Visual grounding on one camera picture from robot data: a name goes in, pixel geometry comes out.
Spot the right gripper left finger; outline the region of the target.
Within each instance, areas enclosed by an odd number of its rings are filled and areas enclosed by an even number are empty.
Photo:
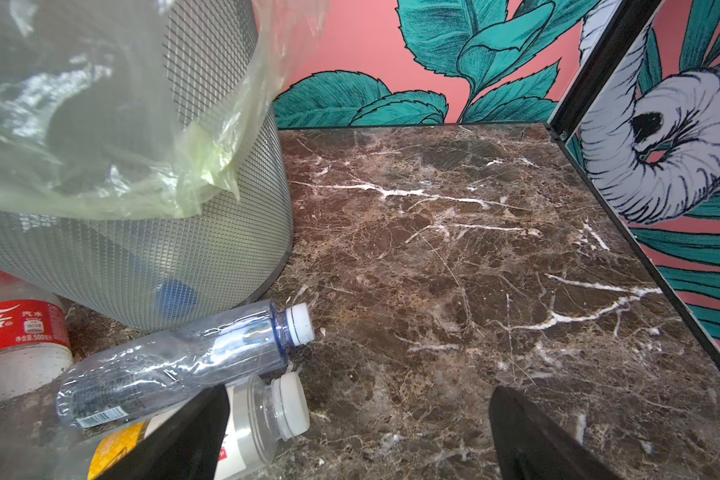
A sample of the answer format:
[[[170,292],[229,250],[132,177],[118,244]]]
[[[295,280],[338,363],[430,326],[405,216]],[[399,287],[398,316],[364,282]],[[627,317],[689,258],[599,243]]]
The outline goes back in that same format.
[[[212,479],[230,415],[224,385],[206,388],[101,479]]]

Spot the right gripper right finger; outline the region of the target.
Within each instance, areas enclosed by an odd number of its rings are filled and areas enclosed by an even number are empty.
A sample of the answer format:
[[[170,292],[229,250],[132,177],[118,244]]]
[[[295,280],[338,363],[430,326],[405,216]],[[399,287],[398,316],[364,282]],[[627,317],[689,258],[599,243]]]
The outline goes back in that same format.
[[[521,392],[494,389],[489,420],[504,479],[616,479],[618,476]]]

